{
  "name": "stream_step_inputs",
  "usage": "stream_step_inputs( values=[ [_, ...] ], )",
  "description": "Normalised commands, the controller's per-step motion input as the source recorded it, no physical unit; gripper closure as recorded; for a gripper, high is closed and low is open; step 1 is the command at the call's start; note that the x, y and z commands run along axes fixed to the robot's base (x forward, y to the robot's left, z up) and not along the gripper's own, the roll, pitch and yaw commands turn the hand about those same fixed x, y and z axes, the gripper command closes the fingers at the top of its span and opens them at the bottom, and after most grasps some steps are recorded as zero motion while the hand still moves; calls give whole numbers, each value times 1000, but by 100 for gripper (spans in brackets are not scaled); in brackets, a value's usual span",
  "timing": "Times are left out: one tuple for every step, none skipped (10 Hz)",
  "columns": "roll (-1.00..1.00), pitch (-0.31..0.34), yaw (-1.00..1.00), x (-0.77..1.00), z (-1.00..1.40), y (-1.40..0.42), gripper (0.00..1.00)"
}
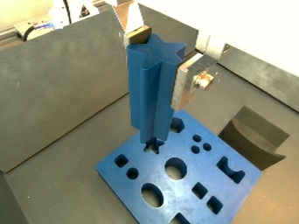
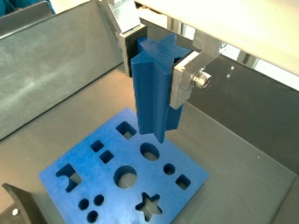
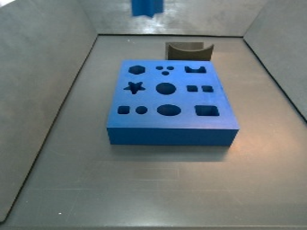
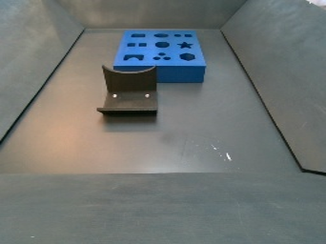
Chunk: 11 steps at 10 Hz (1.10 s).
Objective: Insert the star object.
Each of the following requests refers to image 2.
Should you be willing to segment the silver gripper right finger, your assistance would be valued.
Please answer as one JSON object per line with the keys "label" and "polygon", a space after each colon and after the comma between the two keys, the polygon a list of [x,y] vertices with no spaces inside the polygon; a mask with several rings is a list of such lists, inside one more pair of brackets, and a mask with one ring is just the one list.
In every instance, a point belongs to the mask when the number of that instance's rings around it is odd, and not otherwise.
{"label": "silver gripper right finger", "polygon": [[192,46],[195,50],[177,61],[172,69],[169,105],[173,109],[191,97],[192,87],[207,87],[211,75],[203,69],[220,55],[221,41],[196,30]]}

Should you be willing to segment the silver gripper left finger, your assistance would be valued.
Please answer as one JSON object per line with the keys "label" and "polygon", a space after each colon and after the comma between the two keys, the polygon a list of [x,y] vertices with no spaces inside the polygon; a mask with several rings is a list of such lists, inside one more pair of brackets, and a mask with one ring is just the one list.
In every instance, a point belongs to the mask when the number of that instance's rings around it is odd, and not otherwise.
{"label": "silver gripper left finger", "polygon": [[123,53],[125,74],[132,76],[131,59],[137,55],[137,40],[147,37],[135,0],[97,0]]}

